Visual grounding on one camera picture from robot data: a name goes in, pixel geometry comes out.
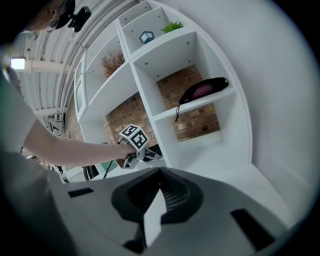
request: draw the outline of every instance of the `gray surface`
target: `gray surface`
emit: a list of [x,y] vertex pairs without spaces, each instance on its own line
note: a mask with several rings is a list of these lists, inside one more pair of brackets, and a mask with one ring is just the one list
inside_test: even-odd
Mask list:
[[[80,187],[87,187],[86,184],[95,183],[96,181],[78,182],[76,184]],[[120,246],[118,243],[112,241],[109,236],[98,230],[92,225],[91,220],[88,220],[87,216],[79,209],[78,205],[68,195],[68,184],[62,184],[59,180],[59,176],[56,173],[50,173],[50,186],[53,188],[52,193],[55,199],[55,203],[58,207],[59,213],[63,219],[65,226],[67,227],[73,242],[76,247],[77,255],[79,256],[108,256],[108,255],[121,255],[131,256],[132,252]],[[100,207],[92,208],[90,213],[100,211]],[[109,229],[112,233],[117,228],[116,225]]]
[[[105,180],[68,184],[68,190],[90,187],[93,193],[73,198],[88,223],[110,240],[124,244],[134,238],[137,225],[122,220],[111,204],[112,191],[150,169]],[[189,221],[162,226],[162,232],[143,255],[239,255],[255,252],[230,212],[246,209],[267,231],[278,237],[281,222],[263,206],[236,188],[184,171],[174,173],[196,183],[204,194],[203,205]]]
[[[56,250],[59,255],[75,255],[73,239],[58,212],[47,174],[53,175],[62,185],[59,175],[55,171],[44,169],[34,160],[26,160],[19,153],[9,154],[3,151],[0,151],[0,170],[1,188],[18,218],[30,231],[46,241],[52,251]],[[19,226],[24,233],[19,222],[16,224],[15,227]]]

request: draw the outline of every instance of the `black bag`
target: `black bag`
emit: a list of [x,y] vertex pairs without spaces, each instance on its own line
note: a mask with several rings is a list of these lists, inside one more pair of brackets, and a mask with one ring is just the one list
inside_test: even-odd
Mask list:
[[176,118],[175,122],[179,118],[179,110],[182,104],[192,102],[204,96],[214,94],[222,91],[224,88],[228,87],[229,81],[225,77],[216,77],[211,79],[206,79],[201,82],[197,82],[187,89],[179,100],[179,106],[176,107]]

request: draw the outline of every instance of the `black panel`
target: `black panel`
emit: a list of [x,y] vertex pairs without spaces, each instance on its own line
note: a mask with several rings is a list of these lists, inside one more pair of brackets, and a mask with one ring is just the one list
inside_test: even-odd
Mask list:
[[149,149],[155,153],[157,153],[158,155],[162,156],[162,152],[161,149],[159,147],[159,144],[156,144],[154,146],[149,147]]
[[86,187],[78,190],[69,191],[68,194],[71,198],[80,197],[86,194],[94,192],[91,188]]
[[127,241],[123,246],[137,254],[142,254],[147,249],[144,224],[140,224],[133,240]]
[[231,215],[257,251],[275,241],[245,209],[234,210],[231,212]]
[[99,175],[99,172],[95,165],[84,166],[83,174],[86,181],[92,180],[94,177]]

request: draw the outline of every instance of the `white shelving unit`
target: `white shelving unit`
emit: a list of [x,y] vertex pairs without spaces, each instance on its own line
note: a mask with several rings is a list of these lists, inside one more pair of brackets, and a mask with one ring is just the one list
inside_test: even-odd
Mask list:
[[[160,29],[171,21],[181,22],[183,28],[164,34]],[[143,31],[152,31],[155,39],[142,44],[139,36]],[[100,67],[101,57],[118,51],[123,52],[125,63],[106,79]],[[182,114],[214,103],[220,131],[178,141],[172,124],[176,108],[166,109],[157,81],[191,65],[196,65],[203,79],[225,77],[229,86],[183,104],[179,111]],[[216,42],[188,17],[159,2],[142,1],[97,37],[75,76],[76,81],[83,83],[82,87],[78,83],[74,87],[76,105],[77,89],[84,88],[80,91],[85,93],[80,98],[86,107],[77,119],[86,142],[105,143],[102,118],[139,92],[163,153],[163,160],[154,166],[168,166],[229,183],[266,205],[283,222],[290,220],[290,211],[278,193],[252,165],[251,119],[236,72]],[[272,199],[248,189],[256,184],[268,191]]]

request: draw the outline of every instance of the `cable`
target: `cable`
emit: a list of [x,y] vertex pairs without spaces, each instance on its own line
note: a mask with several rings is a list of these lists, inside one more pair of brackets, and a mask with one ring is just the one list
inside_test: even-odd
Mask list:
[[181,104],[179,104],[179,106],[176,107],[176,111],[175,111],[176,116],[175,116],[175,120],[174,120],[175,122],[178,122],[180,106],[181,106]]
[[[117,143],[117,145],[119,145],[120,142],[121,142],[123,139],[124,139],[124,138],[122,137],[122,138],[119,140],[119,142]],[[105,178],[107,177],[107,174],[108,174],[108,172],[109,172],[109,169],[110,169],[111,164],[113,163],[113,161],[114,161],[114,160],[112,160],[112,161],[109,163],[108,168],[106,169],[106,171],[105,171],[105,173],[104,173],[104,175],[103,175],[103,179],[105,179]]]

